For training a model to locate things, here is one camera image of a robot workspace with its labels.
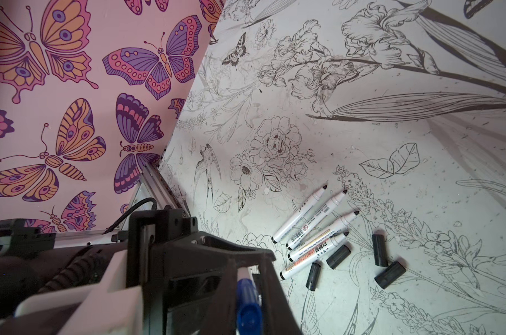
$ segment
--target whiteboard marker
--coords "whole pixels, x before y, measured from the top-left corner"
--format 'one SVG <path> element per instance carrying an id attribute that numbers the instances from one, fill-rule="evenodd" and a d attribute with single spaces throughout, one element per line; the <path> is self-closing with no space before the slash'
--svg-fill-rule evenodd
<path id="1" fill-rule="evenodd" d="M 311 231 L 317 224 L 322 221 L 323 218 L 327 217 L 342 201 L 343 197 L 346 195 L 347 190 L 344 190 L 337 194 L 336 196 L 329 199 L 322 208 L 316 212 L 315 216 L 313 216 L 306 224 L 304 224 L 301 229 L 290 238 L 290 241 L 287 243 L 287 248 L 289 250 L 294 249 L 297 245 L 300 244 L 301 240 L 305 237 L 305 235 Z"/>
<path id="2" fill-rule="evenodd" d="M 279 272 L 279 276 L 283 280 L 292 277 L 296 273 L 306 268 L 309 264 L 320 258 L 320 256 L 326 252 L 337 249 L 338 245 L 346 239 L 346 235 L 348 235 L 347 231 L 345 231 L 343 234 L 333 236 L 332 238 L 324 239 L 320 245 L 317 245 L 313 250 L 310 250 L 296 262 L 290 264 L 289 267 Z"/>
<path id="3" fill-rule="evenodd" d="M 316 192 L 314 192 L 305 202 L 301 205 L 300 209 L 298 209 L 285 224 L 279 228 L 279 230 L 272 236 L 272 242 L 278 243 L 281 241 L 283 236 L 287 234 L 292 227 L 320 200 L 322 194 L 324 194 L 327 185 L 320 187 Z"/>
<path id="4" fill-rule="evenodd" d="M 325 240 L 326 238 L 330 238 L 336 233 L 339 233 L 340 231 L 348 227 L 350 222 L 352 222 L 357 217 L 358 214 L 359 211 L 355 211 L 353 213 L 338 218 L 332 224 L 327 226 L 323 231 L 318 233 L 314 238 L 309 240 L 305 245 L 292 250 L 288 254 L 288 259 L 291 262 L 293 262 L 295 259 L 298 259 L 301 256 L 305 255 L 311 249 L 314 249 L 316 246 L 320 245 L 320 243 L 322 243 L 322 241 Z"/>

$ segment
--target blue marker cap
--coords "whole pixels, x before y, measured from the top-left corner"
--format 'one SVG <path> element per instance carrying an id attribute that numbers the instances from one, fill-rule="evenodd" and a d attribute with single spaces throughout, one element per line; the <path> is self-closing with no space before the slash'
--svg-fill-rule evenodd
<path id="1" fill-rule="evenodd" d="M 236 286 L 236 327 L 240 335 L 262 334 L 262 311 L 255 283 L 241 279 Z"/>

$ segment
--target pink wall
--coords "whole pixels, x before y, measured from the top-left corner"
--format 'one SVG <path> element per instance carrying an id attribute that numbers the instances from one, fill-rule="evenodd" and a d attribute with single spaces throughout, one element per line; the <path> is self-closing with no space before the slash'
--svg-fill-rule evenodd
<path id="1" fill-rule="evenodd" d="M 206 18 L 220 10 L 204 16 L 200 1 L 0 1 L 0 219 L 49 231 L 116 220 L 139 165 L 166 147 L 211 39 Z M 41 212 L 53 207 L 58 218 Z"/>

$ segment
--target bird drawing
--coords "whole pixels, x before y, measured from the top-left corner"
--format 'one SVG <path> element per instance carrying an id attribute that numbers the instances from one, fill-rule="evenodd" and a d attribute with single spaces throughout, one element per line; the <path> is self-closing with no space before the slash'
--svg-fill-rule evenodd
<path id="1" fill-rule="evenodd" d="M 197 183 L 199 178 L 203 173 L 206 173 L 206 198 L 209 198 L 209 189 L 210 194 L 214 197 L 214 190 L 212 188 L 212 175 L 210 174 L 210 169 L 212 168 L 212 164 L 216 165 L 216 169 L 218 169 L 218 173 L 221 180 L 221 171 L 219 169 L 218 160 L 216 155 L 214 154 L 214 150 L 210 144 L 206 144 L 206 146 L 202 146 L 199 149 L 201 152 L 201 160 L 197 162 L 197 166 L 195 167 L 195 176 L 194 176 L 194 198 L 195 198 L 195 190 L 197 189 Z"/>

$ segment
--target blue pen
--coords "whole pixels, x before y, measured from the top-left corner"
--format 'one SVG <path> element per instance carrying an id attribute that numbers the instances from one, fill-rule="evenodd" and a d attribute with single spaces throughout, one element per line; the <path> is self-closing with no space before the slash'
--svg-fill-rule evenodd
<path id="1" fill-rule="evenodd" d="M 261 335 L 262 310 L 249 268 L 239 268 L 237 279 L 236 328 L 240 335 Z"/>

